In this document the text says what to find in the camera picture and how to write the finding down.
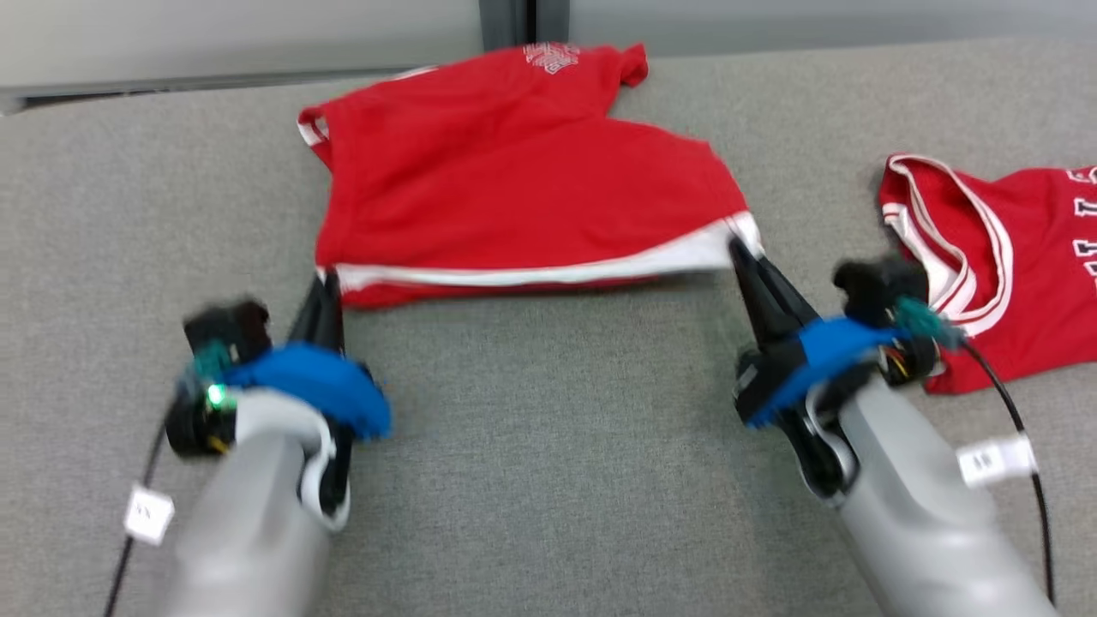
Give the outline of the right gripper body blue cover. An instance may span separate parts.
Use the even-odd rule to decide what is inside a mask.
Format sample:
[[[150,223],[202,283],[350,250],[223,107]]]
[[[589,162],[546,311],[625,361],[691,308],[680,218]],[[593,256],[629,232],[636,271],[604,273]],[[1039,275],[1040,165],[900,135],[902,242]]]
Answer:
[[[740,355],[735,410],[750,429],[783,431],[812,494],[841,500],[859,469],[840,428],[842,406],[877,378],[893,389],[924,380],[939,357],[932,338],[906,330],[853,319],[812,321]]]

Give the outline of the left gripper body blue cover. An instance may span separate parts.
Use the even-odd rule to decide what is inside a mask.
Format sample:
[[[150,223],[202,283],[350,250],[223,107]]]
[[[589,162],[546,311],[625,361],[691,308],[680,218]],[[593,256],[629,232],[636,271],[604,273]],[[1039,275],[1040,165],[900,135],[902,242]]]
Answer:
[[[364,367],[303,343],[228,368],[192,410],[188,439],[181,417],[169,426],[176,455],[225,455],[260,434],[287,436],[305,456],[297,494],[320,519],[348,518],[352,447],[391,430],[388,402]]]

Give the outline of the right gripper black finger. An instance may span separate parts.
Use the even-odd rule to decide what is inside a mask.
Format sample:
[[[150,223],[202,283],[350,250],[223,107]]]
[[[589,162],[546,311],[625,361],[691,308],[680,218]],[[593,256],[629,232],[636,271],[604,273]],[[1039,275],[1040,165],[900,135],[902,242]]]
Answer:
[[[812,321],[819,319],[819,315],[806,298],[803,298],[799,290],[781,273],[781,270],[776,266],[774,269],[776,272],[773,273],[771,287],[773,288],[773,293],[784,306],[784,337],[791,337],[802,327],[812,323]]]
[[[753,337],[761,351],[783,339],[784,306],[773,293],[774,266],[767,257],[756,256],[745,242],[730,242],[730,258],[735,270]]]

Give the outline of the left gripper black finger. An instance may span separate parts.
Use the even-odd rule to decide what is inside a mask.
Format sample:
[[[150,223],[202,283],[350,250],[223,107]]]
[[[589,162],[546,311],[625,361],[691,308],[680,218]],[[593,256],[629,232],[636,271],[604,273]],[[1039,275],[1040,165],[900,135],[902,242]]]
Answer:
[[[344,308],[337,274],[327,276],[327,330],[330,348],[344,350]]]
[[[287,343],[307,343],[321,348],[330,348],[329,327],[330,296],[323,276],[314,276],[305,294],[297,317],[291,324]]]

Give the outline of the red jersey with white sleeves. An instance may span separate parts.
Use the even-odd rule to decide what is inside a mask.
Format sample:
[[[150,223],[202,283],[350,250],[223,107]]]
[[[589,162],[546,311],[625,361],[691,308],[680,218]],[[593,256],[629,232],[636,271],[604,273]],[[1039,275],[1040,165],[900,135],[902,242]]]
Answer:
[[[983,180],[895,153],[878,200],[930,308],[1000,380],[1097,362],[1097,165]]]

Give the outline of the red garment with white stripe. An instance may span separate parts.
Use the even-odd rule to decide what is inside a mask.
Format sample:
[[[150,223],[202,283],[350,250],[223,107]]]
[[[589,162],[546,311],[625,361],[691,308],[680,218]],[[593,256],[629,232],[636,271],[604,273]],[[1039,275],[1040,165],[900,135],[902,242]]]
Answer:
[[[344,304],[627,284],[730,269],[751,211],[705,141],[612,117],[648,75],[627,48],[538,43],[305,108],[332,173],[315,262]]]

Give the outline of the grey wall baseboard rail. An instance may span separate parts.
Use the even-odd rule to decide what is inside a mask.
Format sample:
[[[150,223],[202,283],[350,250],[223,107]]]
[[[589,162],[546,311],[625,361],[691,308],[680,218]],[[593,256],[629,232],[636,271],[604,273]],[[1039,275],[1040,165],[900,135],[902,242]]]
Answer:
[[[105,81],[0,87],[0,117],[13,116],[26,108],[54,105],[71,100],[94,100],[109,97],[145,93],[186,93],[188,91],[235,89],[235,87],[278,87],[298,83],[348,81],[349,79],[396,75],[415,70],[415,66],[380,68],[344,68],[297,72],[263,72],[235,75],[185,75],[176,78],[144,81]]]

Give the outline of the grey partition frame post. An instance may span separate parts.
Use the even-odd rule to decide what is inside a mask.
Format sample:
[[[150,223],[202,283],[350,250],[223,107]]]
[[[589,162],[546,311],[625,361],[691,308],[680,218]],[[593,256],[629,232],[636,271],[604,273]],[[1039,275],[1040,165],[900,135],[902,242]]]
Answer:
[[[483,51],[568,42],[572,0],[478,0]]]

